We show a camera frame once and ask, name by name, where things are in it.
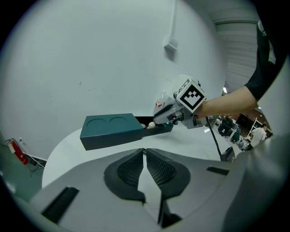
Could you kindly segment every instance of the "dark green box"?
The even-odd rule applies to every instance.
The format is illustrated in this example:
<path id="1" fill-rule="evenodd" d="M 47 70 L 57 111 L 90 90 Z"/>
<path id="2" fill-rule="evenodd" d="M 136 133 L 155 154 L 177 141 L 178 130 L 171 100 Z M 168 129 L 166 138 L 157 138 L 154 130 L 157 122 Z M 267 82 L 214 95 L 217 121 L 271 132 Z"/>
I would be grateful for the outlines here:
<path id="1" fill-rule="evenodd" d="M 93 150 L 140 140 L 143 130 L 133 114 L 87 116 L 80 139 L 86 150 Z"/>

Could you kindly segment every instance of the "small white ball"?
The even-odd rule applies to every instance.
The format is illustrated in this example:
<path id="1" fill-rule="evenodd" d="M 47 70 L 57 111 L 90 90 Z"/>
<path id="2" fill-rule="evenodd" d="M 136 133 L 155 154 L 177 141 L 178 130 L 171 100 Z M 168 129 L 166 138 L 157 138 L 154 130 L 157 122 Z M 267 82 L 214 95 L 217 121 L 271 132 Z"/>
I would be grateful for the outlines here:
<path id="1" fill-rule="evenodd" d="M 154 127 L 155 127 L 155 123 L 154 122 L 151 122 L 151 123 L 149 123 L 147 129 L 151 129 L 151 128 L 154 128 Z"/>

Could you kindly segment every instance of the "black cable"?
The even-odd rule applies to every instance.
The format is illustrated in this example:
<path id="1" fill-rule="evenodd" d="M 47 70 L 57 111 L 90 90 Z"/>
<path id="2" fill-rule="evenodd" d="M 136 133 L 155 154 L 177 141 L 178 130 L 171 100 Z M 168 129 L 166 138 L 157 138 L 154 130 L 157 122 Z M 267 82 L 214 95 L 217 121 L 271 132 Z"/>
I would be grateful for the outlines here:
<path id="1" fill-rule="evenodd" d="M 34 173 L 34 172 L 36 172 L 36 170 L 39 168 L 39 165 L 37 165 L 37 167 L 36 167 L 36 169 L 34 169 L 34 170 L 31 170 L 29 173 L 30 173 L 30 177 L 32 177 L 32 174 Z"/>
<path id="2" fill-rule="evenodd" d="M 30 170 L 29 174 L 32 172 L 31 168 L 30 168 L 30 164 L 29 164 L 29 161 L 28 161 L 28 168 Z"/>
<path id="3" fill-rule="evenodd" d="M 206 120 L 207 120 L 208 127 L 209 127 L 209 129 L 210 129 L 210 132 L 211 132 L 212 135 L 213 135 L 214 142 L 216 143 L 218 154 L 219 154 L 219 156 L 222 156 L 221 151 L 219 150 L 219 147 L 218 147 L 218 142 L 217 142 L 217 140 L 216 140 L 216 136 L 214 136 L 214 133 L 213 133 L 212 127 L 211 127 L 210 124 L 209 124 L 208 117 L 205 117 L 205 118 L 206 118 Z"/>

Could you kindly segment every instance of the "black tray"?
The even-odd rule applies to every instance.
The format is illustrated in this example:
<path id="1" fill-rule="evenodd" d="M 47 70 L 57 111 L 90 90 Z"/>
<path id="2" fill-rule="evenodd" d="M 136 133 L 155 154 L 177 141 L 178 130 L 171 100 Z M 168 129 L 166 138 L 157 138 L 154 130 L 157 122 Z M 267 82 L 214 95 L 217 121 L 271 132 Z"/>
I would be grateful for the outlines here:
<path id="1" fill-rule="evenodd" d="M 148 126 L 148 124 L 150 122 L 153 121 L 153 117 L 152 116 L 145 116 L 145 117 L 135 117 L 139 123 L 143 123 L 146 125 L 146 127 Z M 158 134 L 163 134 L 163 133 L 167 133 L 167 132 L 171 132 L 173 128 L 172 124 L 158 124 L 155 125 L 155 128 L 151 128 L 151 129 L 144 129 L 143 130 L 143 134 L 142 137 L 146 137 L 146 136 L 150 136 L 150 135 L 158 135 Z"/>

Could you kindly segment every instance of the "black slot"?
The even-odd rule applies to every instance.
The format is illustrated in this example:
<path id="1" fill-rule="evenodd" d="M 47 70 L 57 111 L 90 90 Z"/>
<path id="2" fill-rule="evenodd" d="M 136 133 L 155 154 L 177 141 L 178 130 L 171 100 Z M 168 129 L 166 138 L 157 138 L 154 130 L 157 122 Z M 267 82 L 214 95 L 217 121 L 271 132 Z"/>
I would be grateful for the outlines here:
<path id="1" fill-rule="evenodd" d="M 226 170 L 226 169 L 221 169 L 221 168 L 216 168 L 216 167 L 208 167 L 207 168 L 207 171 L 210 171 L 210 172 L 215 172 L 215 173 L 218 173 L 218 174 L 221 174 L 221 175 L 227 175 L 229 170 Z"/>
<path id="2" fill-rule="evenodd" d="M 163 228 L 166 228 L 180 220 L 182 220 L 180 216 L 174 213 L 170 213 L 167 202 L 165 200 L 161 200 L 158 224 L 161 225 Z"/>
<path id="3" fill-rule="evenodd" d="M 58 223 L 78 192 L 79 190 L 74 187 L 66 187 L 42 212 L 42 215 L 50 221 Z"/>

